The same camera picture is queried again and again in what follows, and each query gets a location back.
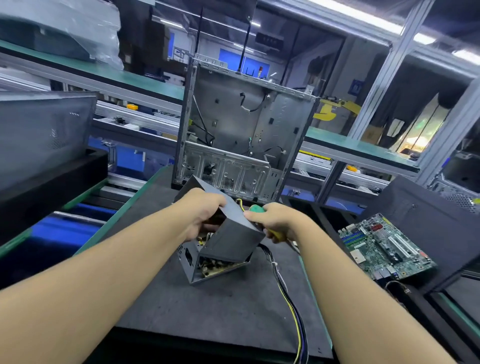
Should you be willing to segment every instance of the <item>person's left hand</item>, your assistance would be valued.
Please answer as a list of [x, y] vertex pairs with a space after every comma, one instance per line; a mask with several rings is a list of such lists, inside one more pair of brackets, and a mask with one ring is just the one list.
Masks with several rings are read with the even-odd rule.
[[185, 196], [172, 205], [181, 211], [181, 218], [187, 222], [185, 240], [195, 239], [200, 230], [216, 231], [214, 222], [209, 224], [210, 219], [218, 210], [219, 206], [225, 206], [227, 200], [221, 194], [209, 194], [201, 188], [192, 188]]

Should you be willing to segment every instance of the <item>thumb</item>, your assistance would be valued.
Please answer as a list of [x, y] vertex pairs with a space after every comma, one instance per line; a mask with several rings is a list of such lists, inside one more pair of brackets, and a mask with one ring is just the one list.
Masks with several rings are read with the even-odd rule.
[[253, 212], [253, 211], [244, 211], [243, 215], [247, 218], [248, 221], [258, 222], [263, 224], [265, 222], [265, 213], [264, 212]]

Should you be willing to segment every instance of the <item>forearm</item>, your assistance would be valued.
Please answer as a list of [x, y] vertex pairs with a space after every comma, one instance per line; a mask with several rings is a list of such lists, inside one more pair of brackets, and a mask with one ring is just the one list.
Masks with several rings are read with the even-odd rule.
[[81, 363], [145, 289], [187, 223], [172, 205], [0, 292], [0, 363]]
[[341, 363], [454, 363], [313, 221], [304, 218], [294, 230]]

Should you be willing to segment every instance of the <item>clear plastic wrap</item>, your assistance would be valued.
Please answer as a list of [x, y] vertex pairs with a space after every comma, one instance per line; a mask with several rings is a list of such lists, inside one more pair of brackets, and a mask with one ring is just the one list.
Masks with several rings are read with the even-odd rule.
[[67, 34], [91, 59], [123, 69], [118, 56], [120, 14], [111, 3], [103, 0], [3, 0], [0, 19], [36, 24], [41, 35]]

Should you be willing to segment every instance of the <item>green circuit board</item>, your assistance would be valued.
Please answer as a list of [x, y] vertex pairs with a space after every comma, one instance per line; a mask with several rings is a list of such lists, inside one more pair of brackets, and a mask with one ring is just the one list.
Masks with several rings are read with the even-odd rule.
[[382, 214], [349, 225], [338, 234], [360, 268], [374, 280], [401, 280], [436, 267]]

